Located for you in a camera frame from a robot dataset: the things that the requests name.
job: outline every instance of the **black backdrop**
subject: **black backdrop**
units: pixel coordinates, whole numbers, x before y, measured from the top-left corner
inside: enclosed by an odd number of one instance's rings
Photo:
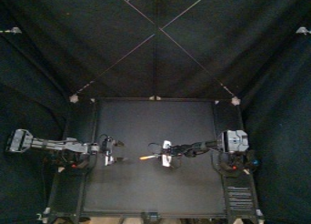
[[[309,27],[311,0],[201,0],[164,28],[165,36],[155,26],[196,1],[1,0],[0,30],[23,31],[0,35],[1,146],[19,127],[61,138],[68,96],[93,79],[80,96],[227,99],[221,82],[241,97],[263,159],[263,212],[275,222],[309,223],[311,42],[295,30]],[[43,211],[41,158],[1,154],[0,219]]]

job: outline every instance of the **table surface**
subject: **table surface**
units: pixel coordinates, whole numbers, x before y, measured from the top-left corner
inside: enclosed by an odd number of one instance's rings
[[[221,215],[221,177],[211,166],[209,153],[183,158],[179,168],[161,167],[148,144],[172,145],[215,140],[211,102],[101,101],[96,136],[107,134],[125,144],[124,162],[105,167],[99,156],[88,176],[83,210],[87,213],[163,216]]]

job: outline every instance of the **black tent ceiling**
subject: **black tent ceiling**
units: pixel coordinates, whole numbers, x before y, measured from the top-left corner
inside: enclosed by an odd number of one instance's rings
[[[309,0],[2,2],[47,73],[84,97],[240,96],[309,10]]]

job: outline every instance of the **ceiling wire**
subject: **ceiling wire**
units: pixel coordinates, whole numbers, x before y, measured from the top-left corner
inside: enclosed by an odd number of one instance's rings
[[[148,18],[148,16],[135,7],[135,5],[129,2],[129,0],[123,0],[139,13],[140,15],[152,23],[152,25],[155,24],[155,22]]]
[[[89,87],[92,83],[149,41],[149,39],[155,36],[155,34],[149,35],[123,56],[121,58],[108,67],[104,71],[75,92],[73,96],[76,96],[81,91]]]
[[[181,51],[192,58],[192,60],[197,63],[197,65],[203,68],[203,70],[205,71],[205,73],[209,75],[209,77],[220,84],[220,86],[223,87],[223,89],[229,93],[229,95],[232,97],[235,97],[236,95],[233,94],[233,92],[228,89],[228,87],[223,84],[223,82],[211,74],[211,72],[208,71],[208,69],[197,62],[197,60],[192,57],[192,55],[188,53],[188,51],[183,48],[183,46],[175,41],[175,39],[169,36],[169,34],[163,30],[163,28],[159,29],[163,34],[169,38],[169,40],[173,42],[173,44],[181,49]]]
[[[167,28],[200,2],[201,0],[197,0],[184,11],[181,11],[181,13],[161,27],[161,29]]]
[[[155,25],[155,22],[148,18],[148,16],[135,7],[135,5],[128,1],[123,0],[136,11],[137,13],[148,20],[148,22]],[[212,73],[208,71],[208,69],[197,62],[195,57],[188,53],[188,51],[183,48],[183,46],[173,40],[173,38],[169,36],[169,34],[164,31],[164,28],[168,27],[179,18],[181,15],[184,15],[203,0],[197,0],[181,13],[163,26],[159,28],[159,31],[168,37],[168,39],[173,42],[173,44],[181,49],[181,51],[192,58],[192,60],[197,63],[197,65],[203,68],[205,73],[209,75],[209,77],[220,84],[223,89],[228,92],[228,94],[235,97],[235,93],[228,89],[228,87],[223,84],[223,82],[212,75]],[[97,79],[100,76],[103,76],[108,70],[111,70],[120,62],[121,60],[128,57],[128,55],[136,51],[136,49],[155,36],[156,34],[152,34],[96,77],[93,80],[91,80],[73,94],[76,96]]]

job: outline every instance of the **black cloth wall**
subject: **black cloth wall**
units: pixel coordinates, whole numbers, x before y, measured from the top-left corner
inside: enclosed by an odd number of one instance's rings
[[[1,29],[16,25],[5,9],[0,16]],[[0,35],[0,223],[33,223],[47,205],[52,168],[43,164],[44,154],[4,154],[6,137],[17,128],[37,137],[61,138],[68,105],[47,68],[25,35]]]
[[[288,40],[263,67],[243,108],[249,143],[261,159],[259,201],[272,223],[311,223],[309,52],[309,36]]]

